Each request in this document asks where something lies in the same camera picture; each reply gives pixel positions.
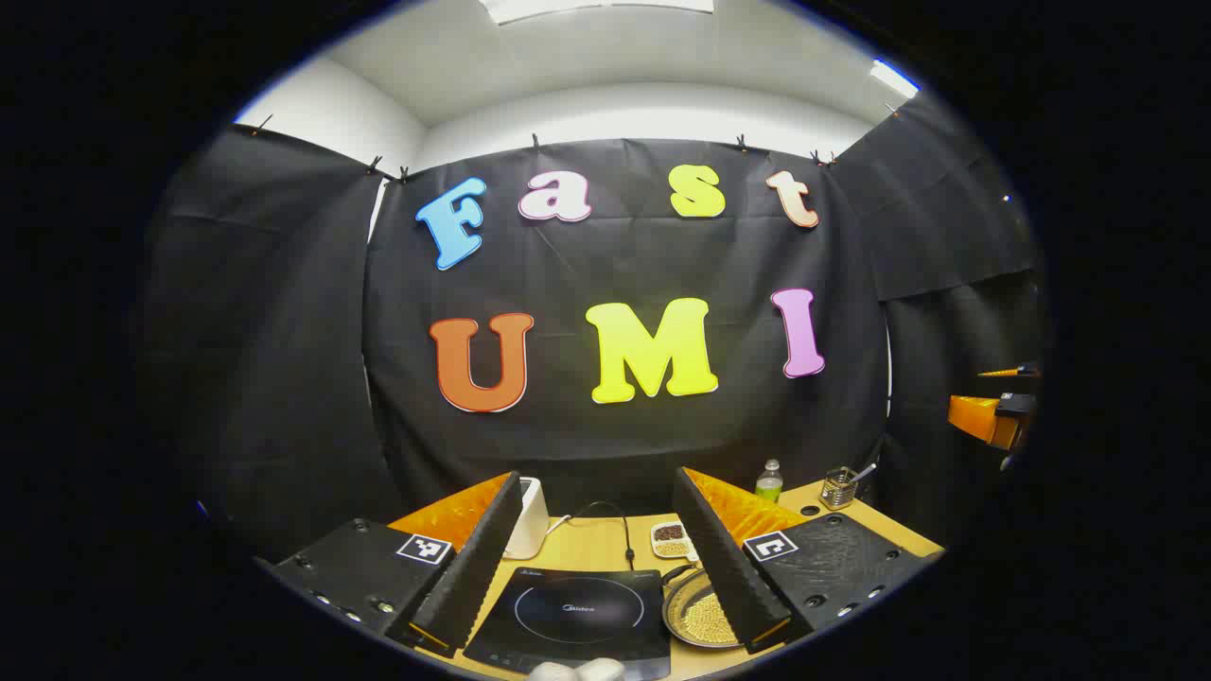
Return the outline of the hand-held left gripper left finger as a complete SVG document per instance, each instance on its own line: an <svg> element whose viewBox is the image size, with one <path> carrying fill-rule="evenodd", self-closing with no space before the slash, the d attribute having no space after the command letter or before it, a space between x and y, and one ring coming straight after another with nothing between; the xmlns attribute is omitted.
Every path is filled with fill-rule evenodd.
<svg viewBox="0 0 1211 681"><path fill-rule="evenodd" d="M471 637L522 492L507 471L391 523L354 517L268 571L377 637L450 658Z"/></svg>

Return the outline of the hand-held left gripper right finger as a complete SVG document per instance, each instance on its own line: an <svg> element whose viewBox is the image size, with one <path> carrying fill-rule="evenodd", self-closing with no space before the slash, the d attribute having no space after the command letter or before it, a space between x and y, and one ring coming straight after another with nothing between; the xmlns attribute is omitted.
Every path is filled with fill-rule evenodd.
<svg viewBox="0 0 1211 681"><path fill-rule="evenodd" d="M689 468L675 473L672 505L752 654L871 610L942 556L844 513L792 513Z"/></svg>

